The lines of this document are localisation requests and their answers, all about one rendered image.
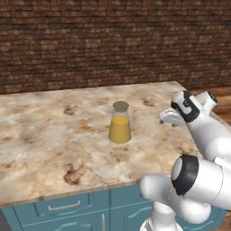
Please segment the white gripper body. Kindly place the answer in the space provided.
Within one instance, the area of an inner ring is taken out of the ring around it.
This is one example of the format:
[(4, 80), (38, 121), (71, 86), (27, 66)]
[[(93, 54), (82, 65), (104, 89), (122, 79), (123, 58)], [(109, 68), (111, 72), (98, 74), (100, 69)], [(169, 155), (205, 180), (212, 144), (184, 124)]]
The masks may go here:
[(172, 127), (185, 125), (185, 121), (181, 115), (171, 108), (160, 112), (159, 121), (161, 124), (171, 124)]

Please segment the glass pitcher with yellow juice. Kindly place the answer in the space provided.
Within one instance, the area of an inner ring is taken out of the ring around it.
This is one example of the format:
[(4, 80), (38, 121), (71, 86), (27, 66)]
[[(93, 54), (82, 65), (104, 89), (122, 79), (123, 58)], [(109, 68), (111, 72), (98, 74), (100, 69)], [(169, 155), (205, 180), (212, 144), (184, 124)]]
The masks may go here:
[(131, 139), (128, 107), (125, 101), (116, 101), (113, 104), (108, 138), (114, 143), (126, 143)]

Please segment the blue drawer front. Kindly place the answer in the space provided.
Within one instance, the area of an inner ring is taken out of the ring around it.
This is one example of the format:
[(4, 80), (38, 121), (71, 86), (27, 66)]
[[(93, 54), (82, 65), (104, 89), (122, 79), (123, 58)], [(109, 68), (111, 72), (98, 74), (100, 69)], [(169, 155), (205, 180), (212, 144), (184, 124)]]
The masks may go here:
[[(59, 211), (49, 211), (48, 206), (53, 208), (75, 204), (75, 208)], [(78, 194), (59, 199), (49, 199), (21, 206), (14, 206), (14, 212), (23, 226), (53, 220), (55, 218), (83, 215), (109, 208), (109, 190), (100, 190), (85, 194)]]
[(140, 191), (140, 185), (134, 184), (119, 188), (113, 188), (109, 192), (110, 206), (112, 208), (132, 205), (136, 203), (146, 202)]

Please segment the blue cupboard door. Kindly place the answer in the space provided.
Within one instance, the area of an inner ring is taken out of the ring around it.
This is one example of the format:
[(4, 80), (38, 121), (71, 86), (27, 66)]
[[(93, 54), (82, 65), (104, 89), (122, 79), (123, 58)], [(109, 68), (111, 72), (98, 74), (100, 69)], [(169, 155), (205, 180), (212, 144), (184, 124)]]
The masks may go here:
[(102, 214), (105, 214), (106, 231), (109, 231), (110, 224), (108, 209), (23, 226), (23, 231), (102, 231)]
[(140, 231), (151, 215), (152, 202), (142, 202), (110, 209), (110, 231)]

